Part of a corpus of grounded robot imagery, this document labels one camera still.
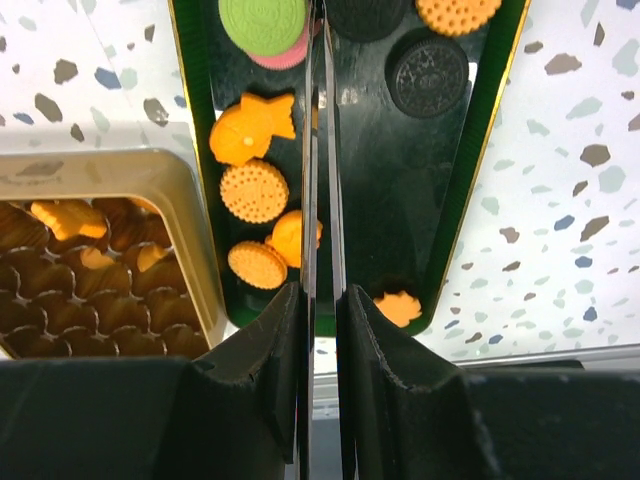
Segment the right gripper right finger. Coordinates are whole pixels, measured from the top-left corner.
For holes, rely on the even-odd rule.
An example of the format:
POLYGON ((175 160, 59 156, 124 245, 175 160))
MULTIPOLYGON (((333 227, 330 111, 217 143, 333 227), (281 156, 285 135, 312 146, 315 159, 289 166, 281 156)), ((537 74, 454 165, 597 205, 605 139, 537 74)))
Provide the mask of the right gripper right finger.
POLYGON ((458 367, 350 286, 338 314, 347 479, 635 479, 639 375, 574 360, 458 367))

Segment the green cookie tray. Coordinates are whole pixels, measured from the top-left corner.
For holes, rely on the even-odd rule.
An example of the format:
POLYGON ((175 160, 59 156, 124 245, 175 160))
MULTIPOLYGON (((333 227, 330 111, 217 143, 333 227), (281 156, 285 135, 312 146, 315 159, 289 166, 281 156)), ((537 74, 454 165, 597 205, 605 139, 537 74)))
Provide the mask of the green cookie tray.
MULTIPOLYGON (((326 92, 336 103, 346 279, 373 298, 399 291, 417 298, 422 315, 407 328, 416 335, 434 315, 529 5, 505 1, 483 27, 451 38, 429 29, 408 2, 400 25, 378 41, 351 41, 330 26, 326 92), (397 49, 430 37, 449 38, 462 47, 469 79, 464 96, 450 111, 413 118, 391 99, 385 67, 397 49)), ((263 240, 268 228, 238 220, 224 207, 219 193, 224 166, 211 152, 209 132, 245 92, 264 98, 293 94, 293 120, 301 127, 304 65, 285 71, 259 67, 226 34, 215 1, 175 1, 171 17, 194 118, 224 308, 241 328, 267 306, 273 292, 238 279, 227 255, 243 240, 263 240)))

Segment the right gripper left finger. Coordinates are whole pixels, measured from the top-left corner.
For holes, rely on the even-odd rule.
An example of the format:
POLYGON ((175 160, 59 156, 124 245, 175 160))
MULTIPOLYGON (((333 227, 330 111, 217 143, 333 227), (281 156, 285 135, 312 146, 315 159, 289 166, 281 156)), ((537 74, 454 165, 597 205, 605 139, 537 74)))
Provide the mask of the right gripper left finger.
POLYGON ((5 361, 5 479, 280 479, 294 460, 300 287, 195 360, 5 361))

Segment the silver metal tongs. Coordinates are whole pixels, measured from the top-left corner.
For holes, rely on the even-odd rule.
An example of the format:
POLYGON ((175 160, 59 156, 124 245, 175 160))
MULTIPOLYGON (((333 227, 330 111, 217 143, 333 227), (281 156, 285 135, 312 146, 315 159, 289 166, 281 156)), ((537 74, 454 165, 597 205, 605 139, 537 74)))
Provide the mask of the silver metal tongs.
POLYGON ((311 477, 312 412, 314 406, 314 355, 318 303, 319 245, 331 237, 332 213, 321 206, 321 161, 328 155, 326 92, 329 69, 330 24, 327 3, 313 1, 307 16, 307 53, 302 99, 301 176, 301 365, 296 418, 295 477, 311 477))

